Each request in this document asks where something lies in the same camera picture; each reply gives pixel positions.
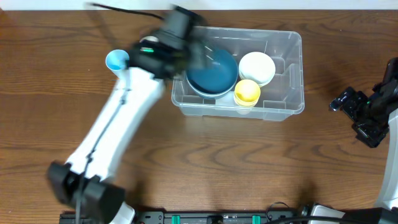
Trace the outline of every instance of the yellow bowl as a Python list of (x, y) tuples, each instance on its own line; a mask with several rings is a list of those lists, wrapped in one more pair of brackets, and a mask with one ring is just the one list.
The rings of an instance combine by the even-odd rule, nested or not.
[(255, 81), (241, 80), (235, 86), (234, 100), (239, 106), (254, 106), (260, 94), (260, 87)]

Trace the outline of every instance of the wooden tabletop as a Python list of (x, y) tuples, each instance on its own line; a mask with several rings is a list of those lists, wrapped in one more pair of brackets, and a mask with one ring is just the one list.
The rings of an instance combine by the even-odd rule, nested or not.
[[(305, 109), (283, 122), (186, 117), (168, 91), (149, 111), (119, 169), (127, 202), (167, 210), (265, 210), (315, 200), (372, 207), (389, 138), (357, 141), (328, 111), (347, 86), (367, 94), (398, 57), (395, 11), (203, 11), (211, 26), (294, 30), (303, 40)], [(127, 48), (160, 23), (101, 12)], [(45, 178), (78, 147), (108, 99), (112, 48), (84, 11), (0, 15), (0, 223), (57, 223)]]

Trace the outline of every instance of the cable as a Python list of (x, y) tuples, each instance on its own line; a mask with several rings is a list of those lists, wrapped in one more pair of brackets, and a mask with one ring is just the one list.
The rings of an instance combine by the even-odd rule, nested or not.
[(98, 139), (95, 141), (92, 150), (86, 156), (87, 162), (86, 162), (86, 165), (85, 165), (85, 169), (81, 173), (79, 186), (78, 186), (78, 195), (77, 195), (77, 199), (76, 199), (76, 217), (75, 217), (75, 222), (77, 224), (80, 224), (81, 200), (82, 200), (82, 197), (83, 197), (84, 181), (85, 181), (85, 175), (86, 175), (86, 172), (87, 172), (87, 169), (88, 169), (88, 164), (90, 164), (92, 162), (92, 160), (93, 160), (92, 155), (96, 151), (96, 147), (97, 147), (98, 143), (100, 142), (102, 136), (104, 135), (105, 131), (107, 130), (109, 125), (112, 123), (113, 119), (118, 114), (118, 112), (119, 112), (120, 108), (122, 107), (122, 105), (124, 105), (126, 103), (126, 95), (127, 95), (128, 91), (129, 90), (125, 90), (124, 91), (123, 96), (121, 97), (121, 99), (119, 101), (118, 107), (116, 108), (116, 110), (112, 114), (112, 117), (109, 119), (108, 123), (106, 123), (106, 126), (102, 130), (101, 134), (99, 134)]
[(158, 16), (156, 14), (152, 14), (149, 12), (141, 12), (141, 11), (135, 11), (135, 10), (128, 10), (128, 9), (120, 9), (120, 8), (116, 8), (116, 7), (112, 7), (112, 6), (105, 6), (103, 4), (98, 4), (98, 3), (90, 3), (92, 6), (96, 6), (96, 7), (102, 7), (104, 9), (110, 9), (110, 10), (114, 10), (114, 11), (118, 11), (118, 12), (125, 12), (125, 13), (131, 13), (131, 14), (137, 14), (137, 15), (143, 15), (143, 16), (152, 16), (154, 18), (160, 19), (160, 20), (164, 20), (164, 18), (162, 16)]
[(267, 208), (267, 210), (266, 210), (266, 217), (267, 217), (267, 219), (268, 219), (269, 221), (272, 220), (272, 217), (268, 216), (268, 211), (269, 211), (269, 210), (272, 208), (272, 206), (274, 206), (274, 205), (286, 205), (287, 208), (290, 208), (285, 202), (275, 202), (275, 203), (273, 203), (273, 204), (270, 205), (270, 206)]
[(340, 224), (367, 224), (365, 222), (360, 222), (356, 220), (346, 220), (342, 218), (318, 217), (318, 216), (281, 218), (278, 220), (267, 222), (266, 224), (280, 224), (280, 223), (285, 224), (285, 223), (302, 222), (302, 221), (324, 221), (324, 222), (336, 222)]

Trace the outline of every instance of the light blue cup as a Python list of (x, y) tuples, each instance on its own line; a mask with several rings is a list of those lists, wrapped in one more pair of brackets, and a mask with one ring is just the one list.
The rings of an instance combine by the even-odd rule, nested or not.
[(122, 79), (122, 71), (127, 68), (126, 61), (129, 59), (129, 54), (124, 50), (112, 50), (105, 58), (105, 65), (119, 79)]

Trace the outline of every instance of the blue bowl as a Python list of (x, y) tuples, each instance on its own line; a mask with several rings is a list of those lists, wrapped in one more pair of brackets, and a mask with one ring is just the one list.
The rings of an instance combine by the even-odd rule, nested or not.
[(211, 67), (188, 69), (187, 80), (193, 91), (206, 99), (218, 99), (235, 86), (238, 79), (238, 65), (226, 50), (213, 52)]

